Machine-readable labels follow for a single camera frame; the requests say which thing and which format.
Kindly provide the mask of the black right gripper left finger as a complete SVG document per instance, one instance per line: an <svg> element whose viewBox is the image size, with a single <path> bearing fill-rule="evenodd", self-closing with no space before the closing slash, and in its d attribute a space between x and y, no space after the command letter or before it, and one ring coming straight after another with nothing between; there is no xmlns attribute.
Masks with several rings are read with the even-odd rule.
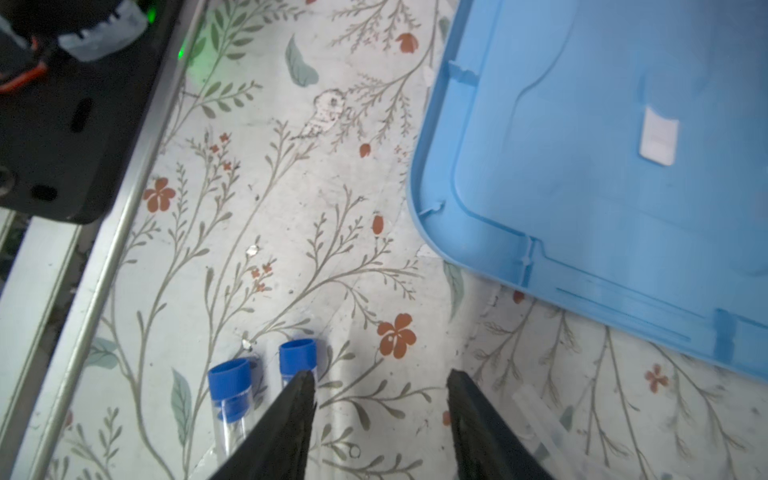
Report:
<svg viewBox="0 0 768 480"><path fill-rule="evenodd" d="M255 418L239 448L213 479L302 479L315 415L315 378L297 374L267 411Z"/></svg>

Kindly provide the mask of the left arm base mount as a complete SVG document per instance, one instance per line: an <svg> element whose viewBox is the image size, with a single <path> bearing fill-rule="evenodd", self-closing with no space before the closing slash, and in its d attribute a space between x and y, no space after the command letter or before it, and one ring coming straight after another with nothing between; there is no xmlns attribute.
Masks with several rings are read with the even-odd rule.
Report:
<svg viewBox="0 0 768 480"><path fill-rule="evenodd" d="M87 224L111 206L179 1L1 5L1 204Z"/></svg>

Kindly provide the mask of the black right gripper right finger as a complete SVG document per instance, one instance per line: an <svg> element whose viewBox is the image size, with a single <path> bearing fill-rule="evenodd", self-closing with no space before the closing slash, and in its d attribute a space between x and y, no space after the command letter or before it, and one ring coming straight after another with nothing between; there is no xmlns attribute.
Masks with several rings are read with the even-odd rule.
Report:
<svg viewBox="0 0 768 480"><path fill-rule="evenodd" d="M453 369L447 389L460 480L551 477L466 372Z"/></svg>

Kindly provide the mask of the blue capped test tube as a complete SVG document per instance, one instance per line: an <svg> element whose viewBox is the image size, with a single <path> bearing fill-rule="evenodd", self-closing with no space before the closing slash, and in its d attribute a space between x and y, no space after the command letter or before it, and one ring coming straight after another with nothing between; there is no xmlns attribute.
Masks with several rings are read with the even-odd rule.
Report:
<svg viewBox="0 0 768 480"><path fill-rule="evenodd" d="M251 362L229 360L207 373L212 402L216 455L220 465L239 448L253 428Z"/></svg>
<svg viewBox="0 0 768 480"><path fill-rule="evenodd" d="M279 369L285 388L301 372L316 376L317 342L313 338L290 340L279 346Z"/></svg>

